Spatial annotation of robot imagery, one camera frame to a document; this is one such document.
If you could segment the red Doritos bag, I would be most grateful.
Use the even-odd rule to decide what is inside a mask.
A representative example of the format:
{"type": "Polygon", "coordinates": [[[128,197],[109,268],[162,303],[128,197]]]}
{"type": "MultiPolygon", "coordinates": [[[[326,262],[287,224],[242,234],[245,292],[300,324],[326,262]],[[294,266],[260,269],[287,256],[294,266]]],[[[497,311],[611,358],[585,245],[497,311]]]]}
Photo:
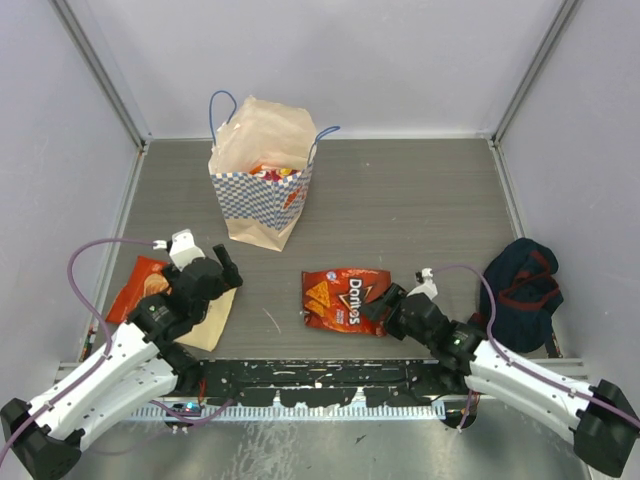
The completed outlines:
{"type": "Polygon", "coordinates": [[[301,303],[307,327],[345,334],[384,337],[379,321],[363,307],[378,300],[391,286],[387,270],[334,268],[301,273],[301,303]]]}

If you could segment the colourful candy bag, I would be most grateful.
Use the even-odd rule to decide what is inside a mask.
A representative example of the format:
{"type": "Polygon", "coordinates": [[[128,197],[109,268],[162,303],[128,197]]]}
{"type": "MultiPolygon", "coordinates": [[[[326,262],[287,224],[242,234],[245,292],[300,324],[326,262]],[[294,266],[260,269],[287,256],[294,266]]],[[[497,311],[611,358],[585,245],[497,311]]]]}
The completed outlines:
{"type": "Polygon", "coordinates": [[[273,182],[282,181],[298,173],[299,171],[297,169],[276,168],[265,164],[260,164],[249,171],[249,174],[254,177],[273,182]]]}

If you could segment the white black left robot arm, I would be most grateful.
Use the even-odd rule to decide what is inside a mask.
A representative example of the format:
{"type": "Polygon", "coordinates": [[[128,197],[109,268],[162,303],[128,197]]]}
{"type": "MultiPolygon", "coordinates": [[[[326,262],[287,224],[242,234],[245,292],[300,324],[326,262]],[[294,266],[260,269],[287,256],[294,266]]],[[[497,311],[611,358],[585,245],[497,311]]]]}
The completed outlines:
{"type": "Polygon", "coordinates": [[[48,391],[1,409],[5,452],[34,479],[61,479],[82,453],[136,408],[199,387],[202,366],[178,338],[202,323],[209,304],[242,285],[225,246],[206,255],[184,235],[164,245],[169,286],[142,298],[111,339],[48,391]]]}

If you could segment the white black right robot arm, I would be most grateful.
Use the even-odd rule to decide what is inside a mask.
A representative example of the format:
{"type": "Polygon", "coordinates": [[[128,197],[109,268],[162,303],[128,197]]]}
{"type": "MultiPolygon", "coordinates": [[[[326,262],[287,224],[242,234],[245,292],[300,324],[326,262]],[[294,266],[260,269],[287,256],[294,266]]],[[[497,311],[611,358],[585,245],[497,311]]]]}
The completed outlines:
{"type": "Polygon", "coordinates": [[[360,311],[395,338],[425,346],[441,365],[438,379],[447,392],[468,388],[492,396],[554,431],[593,469],[622,475],[639,438],[639,418],[617,385],[590,385],[547,370],[448,319],[421,287],[407,292],[394,284],[360,311]]]}

